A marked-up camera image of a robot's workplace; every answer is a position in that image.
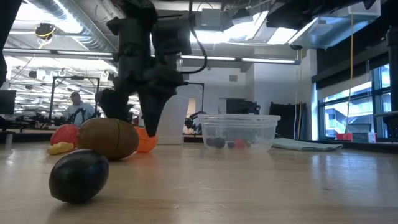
ductwork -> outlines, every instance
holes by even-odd
[[[93,21],[72,0],[25,0],[28,4],[49,13],[56,18],[61,30],[67,33],[81,34],[73,37],[88,50],[95,52],[114,52],[116,48],[95,26]]]

desk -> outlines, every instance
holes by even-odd
[[[0,151],[1,223],[397,223],[398,156],[158,146],[111,163],[87,205],[50,196],[48,143]]]

person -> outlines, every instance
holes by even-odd
[[[69,106],[67,113],[68,113],[68,118],[72,116],[79,108],[83,108],[86,110],[85,113],[85,119],[88,120],[94,113],[95,113],[95,108],[93,105],[89,103],[84,103],[81,98],[80,94],[76,91],[74,91],[70,95],[70,99],[72,100],[73,104]],[[75,121],[73,124],[77,126],[81,126],[83,124],[83,116],[82,113],[78,113],[76,115]]]

white container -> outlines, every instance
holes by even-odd
[[[159,137],[157,144],[183,144],[183,128],[187,117],[189,99],[174,95],[164,106],[160,116],[156,135]]]
[[[275,139],[280,116],[201,114],[203,142],[208,149],[250,149],[268,151]]]

clear plastic container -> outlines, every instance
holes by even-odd
[[[275,139],[280,116],[200,114],[203,142],[208,149],[250,149],[268,151]]]

